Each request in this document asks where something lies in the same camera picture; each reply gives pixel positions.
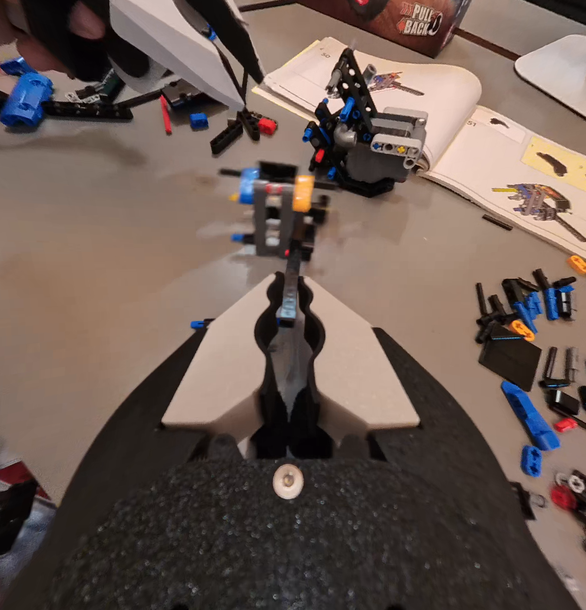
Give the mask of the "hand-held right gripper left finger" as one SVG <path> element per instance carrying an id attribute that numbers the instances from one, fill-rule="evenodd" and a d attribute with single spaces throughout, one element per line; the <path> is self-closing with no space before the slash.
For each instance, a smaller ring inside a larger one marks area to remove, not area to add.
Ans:
<path id="1" fill-rule="evenodd" d="M 162 417 L 165 428 L 249 438 L 257 458 L 287 450 L 287 411 L 268 347 L 278 332 L 284 274 L 274 273 L 214 319 Z"/>

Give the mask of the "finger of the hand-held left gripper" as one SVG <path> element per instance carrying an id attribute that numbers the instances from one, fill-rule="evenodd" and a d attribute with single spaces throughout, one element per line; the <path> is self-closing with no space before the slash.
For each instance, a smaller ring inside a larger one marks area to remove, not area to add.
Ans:
<path id="1" fill-rule="evenodd" d="M 219 49 L 186 21 L 174 1 L 111 1 L 109 8 L 114 33 L 149 59 L 148 72 L 140 77 L 114 61 L 115 71 L 132 90 L 153 91 L 170 70 L 228 108 L 244 108 Z"/>
<path id="2" fill-rule="evenodd" d="M 212 27 L 217 38 L 244 71 L 261 84 L 265 72 L 246 22 L 234 1 L 186 1 Z"/>

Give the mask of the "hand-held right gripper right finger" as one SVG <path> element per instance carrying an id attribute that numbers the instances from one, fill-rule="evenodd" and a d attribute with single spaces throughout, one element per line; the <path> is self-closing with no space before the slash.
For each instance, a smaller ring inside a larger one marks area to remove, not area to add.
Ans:
<path id="1" fill-rule="evenodd" d="M 376 328 L 313 279 L 300 279 L 298 301 L 311 353 L 292 408 L 292 455 L 327 459 L 347 437 L 418 427 Z"/>

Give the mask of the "lego frame sub-assembly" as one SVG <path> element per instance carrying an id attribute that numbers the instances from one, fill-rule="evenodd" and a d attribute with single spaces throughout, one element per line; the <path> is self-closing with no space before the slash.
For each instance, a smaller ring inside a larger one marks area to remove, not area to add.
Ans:
<path id="1" fill-rule="evenodd" d="M 294 165 L 272 162 L 241 170 L 221 168 L 219 174 L 239 180 L 232 200 L 252 209 L 251 233 L 232 234 L 231 240 L 253 246 L 258 256 L 286 261 L 277 319 L 280 326 L 291 328 L 297 319 L 301 269 L 311 261 L 317 231 L 329 213 L 327 192 L 339 187 L 302 174 Z"/>

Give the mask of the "lego instruction booklet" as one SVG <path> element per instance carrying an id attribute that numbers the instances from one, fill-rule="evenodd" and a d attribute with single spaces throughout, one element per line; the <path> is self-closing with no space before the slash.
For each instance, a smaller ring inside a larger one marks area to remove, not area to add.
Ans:
<path id="1" fill-rule="evenodd" d="M 346 46 L 327 37 L 266 75 L 253 92 L 315 121 Z M 479 104 L 480 80 L 451 65 L 409 64 L 354 51 L 379 112 L 428 114 L 422 157 L 411 172 L 462 196 L 505 225 L 517 226 L 586 260 L 586 156 Z"/>

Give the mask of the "scatter of large lego parts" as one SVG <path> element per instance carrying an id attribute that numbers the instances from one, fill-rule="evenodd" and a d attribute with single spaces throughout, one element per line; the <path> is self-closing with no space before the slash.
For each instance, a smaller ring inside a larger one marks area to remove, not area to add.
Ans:
<path id="1" fill-rule="evenodd" d="M 37 72 L 32 69 L 22 57 L 15 57 L 0 63 L 0 111 L 10 93 L 23 74 Z M 195 130 L 208 128 L 206 110 L 214 111 L 222 103 L 214 100 L 183 79 L 171 80 L 172 74 L 166 72 L 164 86 L 149 93 L 136 95 L 119 100 L 125 84 L 113 70 L 109 70 L 98 82 L 91 83 L 82 89 L 65 94 L 64 98 L 56 96 L 53 84 L 53 95 L 42 104 L 45 118 L 58 118 L 81 121 L 129 122 L 134 116 L 132 109 L 140 105 L 159 100 L 161 95 L 167 100 L 170 115 L 190 111 L 190 126 Z M 17 125 L 3 127 L 4 133 L 29 135 L 35 133 L 37 127 Z"/>

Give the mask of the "blue lego cylinder piece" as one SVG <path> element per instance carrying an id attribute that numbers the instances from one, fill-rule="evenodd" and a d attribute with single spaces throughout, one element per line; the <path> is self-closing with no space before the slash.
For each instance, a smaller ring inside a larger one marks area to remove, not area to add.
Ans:
<path id="1" fill-rule="evenodd" d="M 42 104 L 53 95 L 53 82 L 37 72 L 19 77 L 0 111 L 0 123 L 6 127 L 37 127 L 44 116 Z"/>

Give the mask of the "black square lego panel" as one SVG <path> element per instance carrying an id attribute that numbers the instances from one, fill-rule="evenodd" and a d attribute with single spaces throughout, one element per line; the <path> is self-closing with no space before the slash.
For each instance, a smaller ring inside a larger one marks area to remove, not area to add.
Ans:
<path id="1" fill-rule="evenodd" d="M 524 392 L 534 385 L 542 350 L 522 335 L 495 323 L 487 330 L 478 363 Z"/>

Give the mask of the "lego set box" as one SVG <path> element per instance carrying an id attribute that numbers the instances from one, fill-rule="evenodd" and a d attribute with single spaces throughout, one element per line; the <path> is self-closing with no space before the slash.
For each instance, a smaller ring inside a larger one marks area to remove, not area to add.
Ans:
<path id="1" fill-rule="evenodd" d="M 308 9 L 435 58 L 471 1 L 298 1 Z"/>

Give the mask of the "lego chassis with grey motor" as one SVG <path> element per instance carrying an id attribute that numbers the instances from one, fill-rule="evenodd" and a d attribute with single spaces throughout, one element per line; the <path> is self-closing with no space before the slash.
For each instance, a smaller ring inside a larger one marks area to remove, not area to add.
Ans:
<path id="1" fill-rule="evenodd" d="M 343 101 L 332 113 L 327 98 L 308 122 L 303 141 L 313 156 L 311 172 L 325 175 L 343 190 L 373 198 L 391 192 L 405 182 L 419 163 L 426 141 L 428 114 L 411 109 L 379 112 L 361 72 L 354 51 L 346 47 L 326 86 Z"/>

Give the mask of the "pile of small lego pins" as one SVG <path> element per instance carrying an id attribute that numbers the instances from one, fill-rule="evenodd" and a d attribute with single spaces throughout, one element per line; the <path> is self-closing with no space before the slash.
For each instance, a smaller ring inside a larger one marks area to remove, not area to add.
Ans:
<path id="1" fill-rule="evenodd" d="M 467 348 L 477 365 L 467 372 L 470 415 L 495 451 L 507 478 L 523 489 L 522 516 L 543 551 L 554 561 L 581 560 L 586 567 L 586 274 L 569 263 L 559 275 L 541 268 L 522 277 L 477 282 L 468 294 L 473 334 Z M 504 381 L 478 363 L 487 330 L 521 320 L 535 333 L 541 360 L 533 388 L 526 392 L 556 432 L 561 447 L 542 451 L 533 445 L 501 390 Z"/>

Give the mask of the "person's left hand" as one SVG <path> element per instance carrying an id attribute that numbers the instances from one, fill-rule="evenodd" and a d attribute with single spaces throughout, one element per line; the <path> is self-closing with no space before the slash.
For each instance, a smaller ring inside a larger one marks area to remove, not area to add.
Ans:
<path id="1" fill-rule="evenodd" d="M 0 46 L 15 43 L 18 53 L 37 71 L 58 71 L 74 77 L 61 61 L 30 35 L 20 1 L 0 1 Z"/>

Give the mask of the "white tray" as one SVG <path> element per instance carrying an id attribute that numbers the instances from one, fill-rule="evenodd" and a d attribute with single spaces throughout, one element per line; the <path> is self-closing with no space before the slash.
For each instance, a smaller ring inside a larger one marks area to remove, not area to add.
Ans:
<path id="1" fill-rule="evenodd" d="M 515 61 L 528 84 L 586 119 L 586 35 L 568 35 Z"/>

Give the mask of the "blue lego bracket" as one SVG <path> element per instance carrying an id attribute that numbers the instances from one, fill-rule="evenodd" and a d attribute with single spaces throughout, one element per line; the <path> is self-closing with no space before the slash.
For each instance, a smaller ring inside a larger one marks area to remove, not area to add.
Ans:
<path id="1" fill-rule="evenodd" d="M 542 451 L 554 451 L 561 447 L 556 432 L 541 416 L 526 392 L 508 381 L 502 382 L 501 390 L 534 446 Z"/>

